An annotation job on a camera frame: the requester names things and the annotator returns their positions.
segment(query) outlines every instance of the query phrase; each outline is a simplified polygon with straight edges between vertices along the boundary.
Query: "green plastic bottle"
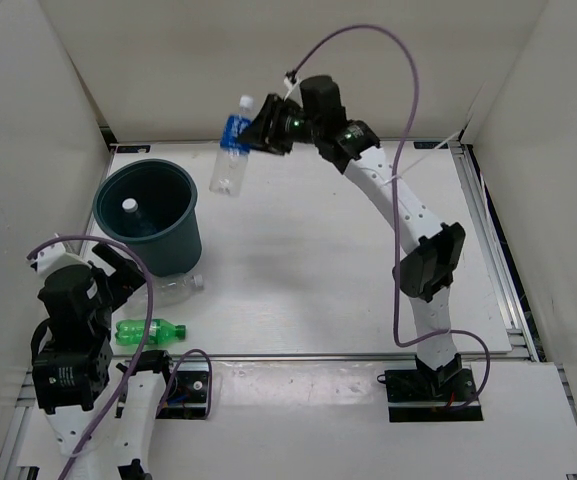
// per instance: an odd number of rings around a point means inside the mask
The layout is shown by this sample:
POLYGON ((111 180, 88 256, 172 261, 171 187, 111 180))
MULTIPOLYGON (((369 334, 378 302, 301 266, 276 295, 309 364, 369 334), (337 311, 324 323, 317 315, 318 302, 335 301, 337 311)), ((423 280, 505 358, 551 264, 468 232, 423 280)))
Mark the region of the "green plastic bottle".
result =
MULTIPOLYGON (((145 320, 121 320, 117 322, 117 333, 115 333, 117 345, 124 347, 139 345, 141 337, 144 335, 145 322, 145 320)), ((163 345, 173 340, 184 340, 185 338, 185 325, 173 325, 163 318, 153 318, 146 345, 163 345)))

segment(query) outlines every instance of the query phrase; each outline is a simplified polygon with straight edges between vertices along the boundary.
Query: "blue bottle label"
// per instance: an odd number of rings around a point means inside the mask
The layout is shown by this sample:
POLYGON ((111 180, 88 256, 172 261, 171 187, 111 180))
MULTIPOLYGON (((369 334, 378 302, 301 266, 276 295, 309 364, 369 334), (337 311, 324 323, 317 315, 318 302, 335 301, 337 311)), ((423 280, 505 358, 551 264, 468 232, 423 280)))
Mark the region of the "blue bottle label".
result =
POLYGON ((223 149, 237 150, 239 153, 250 153, 250 147, 237 142, 237 137, 244 129, 250 125, 251 121, 241 115, 231 115, 228 117, 224 133, 221 135, 219 146, 223 149))

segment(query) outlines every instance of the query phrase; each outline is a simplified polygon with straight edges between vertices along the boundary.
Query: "water bottle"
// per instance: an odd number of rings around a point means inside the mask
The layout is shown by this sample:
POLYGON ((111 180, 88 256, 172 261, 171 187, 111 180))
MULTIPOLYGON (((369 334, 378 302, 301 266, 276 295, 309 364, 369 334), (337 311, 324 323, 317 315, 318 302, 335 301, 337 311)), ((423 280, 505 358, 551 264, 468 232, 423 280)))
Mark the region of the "water bottle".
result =
POLYGON ((250 147, 238 143, 237 136, 250 125, 252 106, 252 97, 242 95, 239 100, 239 112, 228 117, 210 180, 211 192, 236 197, 241 191, 250 147))
MULTIPOLYGON (((156 277, 153 281, 155 307, 179 303, 204 288, 204 278, 201 275, 156 277)), ((148 292, 144 285, 132 294, 123 308, 128 314, 143 315, 147 303, 148 292)))
POLYGON ((127 198, 121 203, 124 210, 124 233, 127 237, 149 237, 157 233, 155 225, 139 209, 137 200, 127 198))
MULTIPOLYGON (((117 345, 139 345, 144 335, 145 320, 121 320, 117 322, 115 339, 117 345)), ((185 325, 173 325, 163 318, 153 318, 146 345, 164 345, 173 340, 186 338, 185 325)))

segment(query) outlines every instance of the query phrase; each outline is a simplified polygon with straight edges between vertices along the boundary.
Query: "green bottle cap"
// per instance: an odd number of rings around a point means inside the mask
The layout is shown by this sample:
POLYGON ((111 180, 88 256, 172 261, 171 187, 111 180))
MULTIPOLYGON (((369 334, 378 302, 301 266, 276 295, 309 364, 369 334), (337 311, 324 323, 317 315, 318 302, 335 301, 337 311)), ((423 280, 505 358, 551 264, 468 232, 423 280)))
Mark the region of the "green bottle cap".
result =
POLYGON ((186 326, 185 325, 175 325, 175 336, 179 340, 186 339, 186 326))

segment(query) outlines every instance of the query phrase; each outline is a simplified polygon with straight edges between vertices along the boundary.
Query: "plastic bucket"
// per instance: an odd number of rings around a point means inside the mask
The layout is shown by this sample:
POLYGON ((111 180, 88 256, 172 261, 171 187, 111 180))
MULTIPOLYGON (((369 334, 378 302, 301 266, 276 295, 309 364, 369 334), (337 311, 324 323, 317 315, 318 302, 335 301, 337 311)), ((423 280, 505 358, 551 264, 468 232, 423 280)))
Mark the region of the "plastic bucket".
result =
POLYGON ((110 238, 125 243, 153 275, 187 273, 199 261, 201 239, 195 206, 197 187, 188 172, 167 160, 132 163, 108 177, 93 203, 95 220, 110 238), (156 233, 128 235, 121 207, 134 198, 156 233))

